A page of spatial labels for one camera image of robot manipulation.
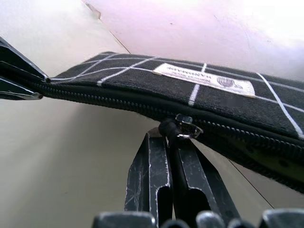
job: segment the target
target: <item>zipper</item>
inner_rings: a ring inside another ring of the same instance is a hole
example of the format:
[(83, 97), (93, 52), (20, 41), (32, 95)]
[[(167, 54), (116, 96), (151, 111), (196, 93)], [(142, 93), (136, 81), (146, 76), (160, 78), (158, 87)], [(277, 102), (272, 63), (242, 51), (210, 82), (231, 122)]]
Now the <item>zipper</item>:
[[(151, 105), (130, 102), (123, 99), (115, 99), (111, 97), (98, 96), (98, 95), (89, 95), (85, 93), (69, 92), (67, 90), (56, 89), (56, 88), (52, 88), (51, 86), (36, 84), (36, 83), (34, 85), (41, 88), (43, 91), (50, 92), (55, 98), (69, 100), (69, 97), (74, 97), (77, 98), (77, 101), (79, 102), (83, 101), (93, 105), (117, 107), (123, 110), (136, 111), (141, 114), (149, 114), (149, 117), (151, 118), (153, 117), (160, 117), (160, 118), (163, 117), (163, 119), (168, 117), (175, 118), (179, 114), (169, 110), (156, 108)], [(206, 121), (200, 118), (193, 118), (193, 123), (198, 127), (203, 128), (204, 130), (211, 130), (213, 132), (230, 135), (232, 138), (236, 140), (246, 141), (247, 143), (254, 144), (259, 148), (263, 148), (271, 151), (276, 151), (276, 152), (288, 151), (290, 153), (301, 153), (304, 149), (301, 146), (288, 143), (282, 140), (263, 136), (257, 133), (251, 133), (249, 131), (240, 130), (238, 128), (226, 126), (223, 124)]]
[[(36, 88), (41, 89), (40, 92), (42, 94), (49, 95), (50, 97), (53, 98), (64, 99), (64, 100), (69, 100), (79, 103), (92, 104), (92, 105), (106, 106), (111, 108), (118, 108), (127, 111), (134, 111), (158, 121), (163, 121), (164, 119), (169, 117), (172, 117), (174, 119), (179, 114), (169, 110), (156, 108), (151, 105), (138, 103), (138, 102), (131, 102), (124, 99), (115, 99), (110, 96), (90, 95), (83, 92), (82, 93), (70, 92), (67, 91), (68, 88), (57, 89), (57, 88), (53, 88), (53, 86), (55, 87), (56, 85), (50, 85), (49, 83), (48, 84), (34, 83), (34, 86)], [(213, 141), (214, 139), (220, 137), (228, 137), (231, 140), (245, 144), (246, 145), (245, 150), (247, 150), (247, 152), (250, 151), (250, 147), (253, 147), (255, 149), (259, 149), (260, 151), (262, 151), (263, 154), (279, 156), (288, 161), (292, 160), (292, 162), (297, 164), (301, 164), (304, 162), (304, 147), (283, 140), (267, 137), (261, 134), (241, 130), (235, 127), (219, 124), (212, 121), (207, 121), (199, 117), (198, 118), (193, 117), (192, 121), (194, 125), (198, 126), (204, 131), (204, 134), (201, 134), (197, 138), (197, 140), (214, 150), (216, 149), (215, 147), (212, 146), (214, 144), (218, 144), (217, 141)], [(211, 139), (209, 142), (208, 139), (206, 141), (206, 138), (208, 138), (206, 137), (206, 135), (208, 134), (214, 135), (214, 138)], [(294, 182), (293, 180), (287, 178), (281, 173), (275, 173), (273, 172), (272, 169), (269, 169), (268, 167), (264, 167), (259, 162), (254, 161), (248, 156), (245, 156), (244, 153), (240, 153), (240, 150), (238, 149), (235, 150), (235, 151), (238, 150), (238, 152), (236, 152), (236, 154), (238, 153), (238, 155), (237, 156), (234, 155), (234, 157), (231, 156), (230, 152), (226, 152), (225, 150), (227, 149), (224, 148), (223, 150), (219, 150), (219, 151), (216, 150), (216, 151), (236, 162), (238, 158), (241, 156), (242, 157), (241, 165), (255, 172), (258, 172), (264, 176), (272, 178), (275, 181), (280, 182), (294, 190), (304, 193), (304, 185), (303, 185), (304, 181)]]

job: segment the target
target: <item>black plastic part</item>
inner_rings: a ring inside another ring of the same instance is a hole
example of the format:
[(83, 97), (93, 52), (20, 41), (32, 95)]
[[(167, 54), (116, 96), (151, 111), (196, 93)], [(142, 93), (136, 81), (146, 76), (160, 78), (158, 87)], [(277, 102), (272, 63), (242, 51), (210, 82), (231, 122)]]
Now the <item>black plastic part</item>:
[(28, 60), (8, 42), (0, 37), (0, 71), (6, 72), (5, 77), (46, 81), (48, 78), (34, 63)]
[(183, 220), (168, 220), (161, 228), (189, 228), (188, 224)]
[(166, 119), (162, 121), (158, 127), (158, 130), (163, 137), (167, 137), (169, 141), (168, 147), (175, 144), (176, 141), (179, 140), (177, 136), (181, 134), (181, 130), (178, 128), (173, 119)]
[(224, 223), (239, 218), (238, 211), (218, 171), (191, 140), (179, 142), (169, 152), (176, 218), (190, 227), (200, 211), (212, 210)]
[(255, 228), (252, 224), (241, 219), (233, 219), (229, 222), (228, 228)]
[(7, 100), (38, 100), (43, 95), (2, 76), (0, 72), (0, 98)]
[(263, 213), (260, 228), (303, 228), (304, 209), (276, 209)]
[(150, 213), (126, 211), (101, 213), (92, 228), (156, 228), (156, 224)]
[(150, 212), (158, 226), (172, 217), (166, 146), (157, 129), (146, 134), (129, 169), (124, 210)]
[(196, 217), (198, 228), (225, 228), (223, 219), (212, 211), (201, 212)]

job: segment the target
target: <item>dark fabric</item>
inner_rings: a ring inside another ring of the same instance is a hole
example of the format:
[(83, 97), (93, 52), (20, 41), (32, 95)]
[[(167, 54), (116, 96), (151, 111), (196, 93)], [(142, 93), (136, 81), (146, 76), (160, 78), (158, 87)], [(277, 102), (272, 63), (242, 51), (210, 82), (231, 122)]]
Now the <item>dark fabric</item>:
[[(168, 63), (201, 71), (203, 64), (157, 58), (136, 65), (149, 58), (151, 57), (102, 53), (53, 78), (52, 83), (92, 86), (100, 90), (104, 88), (122, 89), (188, 105), (194, 83), (155, 75), (147, 70), (154, 70), (161, 64)], [(132, 65), (136, 65), (135, 68), (140, 69), (127, 68)], [(200, 85), (194, 109), (209, 111), (273, 133), (301, 139), (299, 130), (296, 131), (294, 124), (286, 117), (273, 93), (258, 74), (213, 65), (207, 65), (205, 72), (238, 80), (249, 80), (254, 87), (256, 98)], [(99, 80), (112, 75), (114, 76), (105, 80), (101, 86), (97, 84)], [(287, 112), (299, 126), (300, 131), (304, 130), (304, 83), (263, 76), (284, 103)]]

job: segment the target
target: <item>black zipper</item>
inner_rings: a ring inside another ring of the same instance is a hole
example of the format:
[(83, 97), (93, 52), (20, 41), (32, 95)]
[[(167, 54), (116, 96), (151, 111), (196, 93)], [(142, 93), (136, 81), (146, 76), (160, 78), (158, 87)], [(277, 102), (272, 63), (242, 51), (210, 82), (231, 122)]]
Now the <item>black zipper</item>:
[[(175, 116), (179, 114), (176, 111), (171, 111), (171, 109), (154, 107), (153, 105), (146, 104), (145, 102), (133, 102), (128, 99), (112, 97), (111, 95), (95, 95), (94, 91), (92, 92), (94, 93), (93, 95), (91, 92), (84, 90), (84, 88), (86, 88), (88, 91), (91, 91), (92, 88), (87, 88), (87, 86), (74, 92), (73, 90), (75, 90), (75, 88), (67, 85), (56, 85), (51, 83), (31, 83), (31, 85), (34, 85), (38, 92), (51, 98), (134, 111), (157, 121), (163, 121), (168, 117), (175, 118)], [(242, 130), (241, 128), (208, 121), (198, 116), (192, 116), (192, 118), (193, 123), (204, 130), (204, 134), (197, 138), (199, 142), (255, 172), (304, 193), (304, 184), (302, 182), (293, 181), (286, 178), (281, 173), (273, 172), (269, 168), (260, 165), (258, 162), (253, 161), (251, 158), (242, 154), (242, 152), (237, 149), (235, 149), (235, 154), (233, 155), (227, 152), (225, 147), (217, 147), (217, 143), (212, 142), (214, 139), (211, 139), (210, 136), (213, 135), (214, 138), (227, 136), (231, 140), (245, 143), (249, 147), (253, 146), (263, 150), (266, 154), (280, 156), (283, 159), (292, 160), (292, 162), (296, 162), (298, 164), (303, 164), (304, 162), (304, 147), (296, 145), (295, 143), (287, 142), (286, 140), (275, 139), (259, 133)]]
[[(114, 107), (128, 111), (135, 111), (141, 114), (147, 114), (149, 115), (149, 117), (153, 119), (162, 118), (162, 119), (158, 119), (159, 121), (162, 121), (163, 119), (168, 117), (175, 117), (177, 114), (179, 114), (177, 112), (164, 110), (162, 108), (156, 108), (151, 105), (127, 101), (124, 99), (116, 99), (109, 96), (90, 95), (81, 92), (79, 93), (70, 92), (69, 89), (57, 89), (54, 88), (53, 86), (48, 86), (46, 84), (35, 84), (35, 86), (41, 88), (43, 92), (51, 93), (51, 95), (54, 98), (72, 100), (80, 103), (89, 103), (93, 105)], [(304, 149), (303, 147), (299, 145), (295, 145), (293, 143), (289, 143), (279, 139), (274, 139), (271, 137), (263, 136), (257, 133), (252, 133), (235, 127), (219, 124), (216, 122), (207, 121), (201, 118), (194, 117), (193, 123), (203, 128), (204, 130), (211, 130), (213, 132), (230, 135), (232, 138), (236, 140), (246, 141), (250, 144), (254, 144), (260, 148), (264, 148), (271, 151), (276, 151), (276, 152), (288, 151), (291, 153), (301, 153)]]

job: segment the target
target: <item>grid pattern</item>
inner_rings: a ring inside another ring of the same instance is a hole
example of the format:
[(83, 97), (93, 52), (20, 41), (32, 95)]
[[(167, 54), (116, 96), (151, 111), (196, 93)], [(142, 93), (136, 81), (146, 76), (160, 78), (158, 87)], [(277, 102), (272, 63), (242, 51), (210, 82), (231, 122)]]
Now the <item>grid pattern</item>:
[[(296, 111), (299, 111), (301, 113), (304, 113), (304, 109), (300, 108), (300, 107), (296, 107), (294, 105), (291, 104), (286, 104), (283, 103), (281, 101), (281, 99), (279, 98), (279, 96), (275, 93), (274, 89), (272, 88), (271, 85), (275, 85), (275, 86), (279, 86), (279, 87), (283, 87), (283, 88), (288, 88), (300, 93), (304, 93), (304, 89), (301, 88), (297, 88), (294, 86), (290, 86), (290, 85), (284, 85), (281, 83), (277, 83), (277, 82), (273, 82), (273, 81), (267, 81), (265, 79), (264, 76), (262, 76), (261, 74), (257, 73), (257, 75), (259, 75), (260, 78), (256, 78), (256, 77), (250, 77), (250, 76), (245, 76), (245, 75), (241, 75), (241, 74), (236, 74), (236, 73), (232, 73), (232, 72), (228, 72), (228, 71), (224, 71), (224, 70), (220, 70), (220, 69), (215, 69), (215, 68), (211, 68), (211, 67), (207, 67), (207, 64), (204, 65), (198, 65), (198, 64), (192, 64), (192, 63), (186, 63), (186, 62), (182, 62), (182, 61), (174, 61), (174, 60), (165, 60), (165, 59), (159, 59), (157, 57), (142, 57), (142, 56), (132, 56), (130, 55), (130, 57), (119, 57), (119, 55), (123, 55), (123, 54), (117, 54), (117, 53), (111, 53), (111, 54), (101, 54), (100, 57), (101, 59), (98, 60), (93, 60), (93, 61), (87, 61), (84, 62), (82, 64), (80, 64), (79, 66), (82, 66), (84, 68), (84, 70), (82, 70), (79, 74), (72, 76), (72, 77), (57, 77), (57, 78), (52, 78), (52, 81), (62, 81), (62, 82), (66, 82), (66, 83), (70, 83), (71, 81), (75, 80), (75, 79), (79, 79), (82, 77), (88, 77), (88, 76), (96, 76), (98, 75), (98, 73), (106, 73), (107, 71), (110, 70), (119, 70), (116, 73), (112, 73), (110, 75), (107, 75), (105, 77), (100, 78), (97, 81), (97, 86), (103, 86), (103, 84), (109, 80), (110, 78), (113, 80), (113, 78), (120, 76), (124, 73), (126, 73), (129, 70), (137, 70), (137, 71), (145, 71), (145, 72), (152, 72), (151, 69), (146, 69), (145, 67), (140, 67), (142, 65), (144, 65), (145, 63), (148, 62), (159, 62), (159, 65), (162, 63), (169, 63), (169, 64), (178, 64), (178, 65), (183, 65), (185, 67), (199, 67), (201, 68), (201, 71), (204, 72), (206, 69), (208, 70), (212, 70), (213, 72), (218, 72), (218, 73), (223, 73), (227, 76), (234, 76), (237, 78), (243, 78), (243, 79), (247, 79), (250, 81), (257, 81), (257, 82), (262, 82), (264, 84), (267, 85), (267, 87), (269, 88), (269, 90), (271, 91), (271, 93), (273, 94), (275, 99), (270, 99), (267, 97), (263, 97), (263, 96), (256, 96), (257, 99), (260, 100), (264, 100), (273, 104), (278, 104), (278, 106), (281, 108), (281, 111), (284, 113), (284, 115), (287, 117), (287, 119), (290, 121), (290, 123), (293, 125), (295, 131), (298, 134), (298, 138), (300, 139), (304, 139), (304, 135), (303, 135), (303, 131), (302, 129), (299, 127), (299, 125), (297, 124), (297, 122), (292, 118), (292, 116), (287, 112), (285, 107), (294, 109)], [(118, 67), (105, 67), (105, 68), (101, 68), (95, 71), (91, 71), (93, 68), (99, 66), (101, 63), (110, 63), (111, 61), (128, 61), (128, 60), (138, 60), (138, 62), (133, 63), (129, 66), (118, 66)], [(188, 105), (189, 106), (194, 106), (195, 102), (196, 102), (196, 97), (197, 94), (200, 90), (200, 85), (195, 84), (193, 87), (193, 90), (188, 98)]]

